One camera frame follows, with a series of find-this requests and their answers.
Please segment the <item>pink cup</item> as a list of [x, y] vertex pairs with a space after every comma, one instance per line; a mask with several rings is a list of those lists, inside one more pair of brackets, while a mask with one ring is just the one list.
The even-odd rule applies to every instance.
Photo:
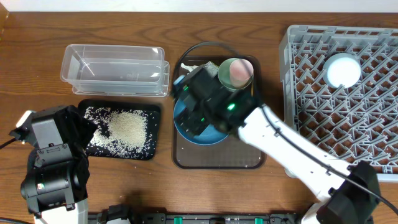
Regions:
[[253, 65], [246, 59], [236, 59], [229, 66], [229, 80], [235, 88], [246, 85], [253, 74]]

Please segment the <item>dark blue bowl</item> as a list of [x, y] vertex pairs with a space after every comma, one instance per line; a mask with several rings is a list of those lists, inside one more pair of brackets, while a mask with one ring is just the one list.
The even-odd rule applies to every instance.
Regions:
[[[177, 100], [174, 106], [173, 116], [176, 118], [184, 109], [186, 108], [185, 104], [181, 100]], [[188, 142], [193, 144], [197, 144], [200, 146], [210, 146], [213, 144], [218, 144], [228, 137], [227, 134], [221, 133], [215, 129], [215, 127], [211, 124], [207, 126], [207, 128], [198, 136], [190, 137], [186, 134], [186, 132], [180, 127], [177, 122], [174, 122], [174, 125], [177, 129], [177, 132]]]

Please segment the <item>light blue bowl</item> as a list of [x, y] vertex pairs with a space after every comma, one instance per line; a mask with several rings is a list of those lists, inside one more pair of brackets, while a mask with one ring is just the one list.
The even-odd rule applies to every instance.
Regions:
[[338, 53], [331, 56], [324, 63], [323, 69], [326, 71], [323, 81], [332, 88], [352, 87], [361, 76], [359, 59], [348, 53]]

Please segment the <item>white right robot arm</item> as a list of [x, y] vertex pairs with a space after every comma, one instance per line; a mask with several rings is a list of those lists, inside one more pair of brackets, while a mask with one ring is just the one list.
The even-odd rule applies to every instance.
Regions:
[[176, 122], [184, 131], [198, 134], [212, 124], [271, 156], [290, 170], [316, 196], [301, 223], [366, 223], [382, 198], [376, 171], [362, 162], [349, 168], [301, 137], [266, 105], [247, 91], [192, 90], [183, 88], [174, 98], [185, 109]]

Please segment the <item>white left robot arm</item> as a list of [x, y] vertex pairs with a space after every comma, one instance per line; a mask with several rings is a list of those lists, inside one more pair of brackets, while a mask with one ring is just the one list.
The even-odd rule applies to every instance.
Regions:
[[18, 128], [22, 140], [33, 146], [21, 183], [29, 213], [40, 218], [52, 208], [69, 212], [87, 199], [86, 147], [96, 129], [73, 105], [32, 113]]

